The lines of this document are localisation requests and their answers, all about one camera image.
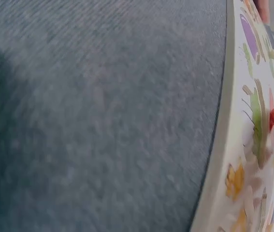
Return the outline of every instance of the colorful illustration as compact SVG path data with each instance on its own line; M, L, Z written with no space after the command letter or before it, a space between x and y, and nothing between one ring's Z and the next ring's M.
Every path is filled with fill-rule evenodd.
M231 227L231 232L246 232L247 218L244 207L240 210L240 214L236 222Z
M247 61L249 75L253 78L253 65L252 65L251 57L250 57L248 49L247 49L247 45L245 43L243 43L243 51L245 53L245 58Z
M262 94L262 89L260 81L255 79L257 89L254 88L254 92L250 91L247 86L243 86L243 91L250 96L250 106L253 113L251 121L254 124L254 134L253 134L253 154L257 157L259 167L262 168L264 165L264 149L266 143L266 132L265 129L266 123L265 120L265 104Z
M264 38L262 37L263 43L265 44L265 47L267 49L267 53L270 53L271 51L271 44L268 38ZM274 78L274 66L273 66L273 60L269 59L269 64L270 64L270 69L271 69L271 73L272 73L272 77Z
M244 3L255 22L260 22L260 16L255 7L255 4L251 0L244 0Z
M266 203L267 203L267 193L266 188L263 189L262 199L260 203L259 210L259 225L257 231L261 231L266 220Z
M240 15L240 18L241 18L242 27L246 36L249 49L251 51L251 54L254 60L256 60L257 54L259 53L259 51L258 51L257 41L255 38L254 32L243 14Z
M239 193L244 186L244 169L241 158L239 160L239 167L235 171L231 164L229 164L227 177L225 180L226 184L226 196L232 198L233 201L237 200Z
M240 14L244 34L253 58L257 61L257 64L259 64L260 57L262 57L264 61L266 61L266 57L261 46L259 34L247 11L243 7L241 7L241 10L245 15L244 16L243 14Z

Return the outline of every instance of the purple shape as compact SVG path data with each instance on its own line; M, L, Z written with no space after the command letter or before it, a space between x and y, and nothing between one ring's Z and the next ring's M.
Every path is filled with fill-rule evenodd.
M255 34L249 22L247 21L247 19L244 17L243 14L240 14L240 18L241 18L242 27L244 30L244 34L245 34L249 49L251 50L254 60L256 60L256 54L258 53L258 48L257 48Z

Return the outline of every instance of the puzzle board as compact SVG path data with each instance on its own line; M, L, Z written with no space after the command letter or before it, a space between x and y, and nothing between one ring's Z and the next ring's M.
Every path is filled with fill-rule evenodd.
M191 231L274 232L274 49L250 0L229 0L221 107Z

